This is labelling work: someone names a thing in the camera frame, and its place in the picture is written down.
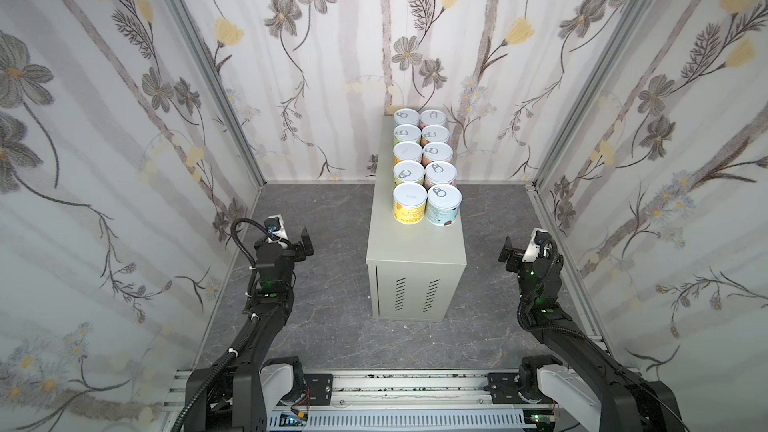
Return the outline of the teal labelled can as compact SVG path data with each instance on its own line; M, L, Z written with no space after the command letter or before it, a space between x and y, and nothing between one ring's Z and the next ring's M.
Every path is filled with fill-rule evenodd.
M437 184L427 192L425 218L433 225L448 227L456 221L463 196L450 184Z

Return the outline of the pink white can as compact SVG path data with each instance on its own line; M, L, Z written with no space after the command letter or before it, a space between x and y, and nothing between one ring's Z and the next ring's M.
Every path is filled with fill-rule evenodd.
M456 183L458 171L447 161L433 161L424 167L424 187L429 190L435 185L452 185Z

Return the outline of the orange yellow labelled can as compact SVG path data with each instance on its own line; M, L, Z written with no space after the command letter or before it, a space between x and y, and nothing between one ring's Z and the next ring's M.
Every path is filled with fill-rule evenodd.
M393 146L394 164L404 161L420 163L423 156L423 147L417 142L403 141Z

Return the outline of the brown labelled can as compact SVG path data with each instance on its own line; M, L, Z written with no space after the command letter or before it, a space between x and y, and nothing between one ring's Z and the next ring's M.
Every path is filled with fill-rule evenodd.
M446 143L450 138L449 130L440 125L428 125L421 130L420 143L426 146L432 142Z

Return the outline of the green white labelled can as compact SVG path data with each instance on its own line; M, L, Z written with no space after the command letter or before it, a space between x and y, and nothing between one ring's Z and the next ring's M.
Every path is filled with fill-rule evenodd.
M420 143L422 131L418 126L411 124L396 125L393 129L393 144L402 142Z

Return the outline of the pink labelled can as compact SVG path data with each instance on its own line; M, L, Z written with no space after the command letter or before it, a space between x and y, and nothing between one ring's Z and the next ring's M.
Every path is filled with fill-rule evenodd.
M424 129L428 126L447 126L447 115L444 111L438 109L423 110L419 114L419 127Z

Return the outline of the blue labelled can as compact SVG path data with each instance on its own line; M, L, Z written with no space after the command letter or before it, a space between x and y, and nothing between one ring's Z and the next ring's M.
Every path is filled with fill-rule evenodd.
M393 120L397 126L412 125L418 127L420 124L420 113L414 109L401 108L393 113Z

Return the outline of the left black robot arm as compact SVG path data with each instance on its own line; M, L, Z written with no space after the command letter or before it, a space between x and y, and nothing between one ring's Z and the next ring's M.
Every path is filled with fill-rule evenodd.
M262 222L234 220L230 238L250 271L245 322L212 366L189 376L173 431L266 431L275 405L306 391L298 360L267 365L265 359L294 306L295 264L314 254L308 231L293 242L282 216L272 215Z

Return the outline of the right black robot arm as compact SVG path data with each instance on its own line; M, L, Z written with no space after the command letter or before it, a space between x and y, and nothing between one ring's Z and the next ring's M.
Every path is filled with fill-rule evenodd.
M517 395L551 399L587 431L687 431L674 392L620 364L558 302L564 258L552 235L533 231L518 248L507 237L498 261L517 278L520 327L552 351L522 359Z

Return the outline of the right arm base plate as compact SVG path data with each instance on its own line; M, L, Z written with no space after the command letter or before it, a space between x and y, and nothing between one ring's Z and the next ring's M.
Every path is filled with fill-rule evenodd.
M490 372L486 375L487 385L484 390L491 397L494 405L523 404L516 372Z

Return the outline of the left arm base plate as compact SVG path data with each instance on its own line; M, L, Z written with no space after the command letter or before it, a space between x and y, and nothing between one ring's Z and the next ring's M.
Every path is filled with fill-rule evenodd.
M333 392L334 376L329 373L312 373L303 376L301 395L295 406L329 406Z

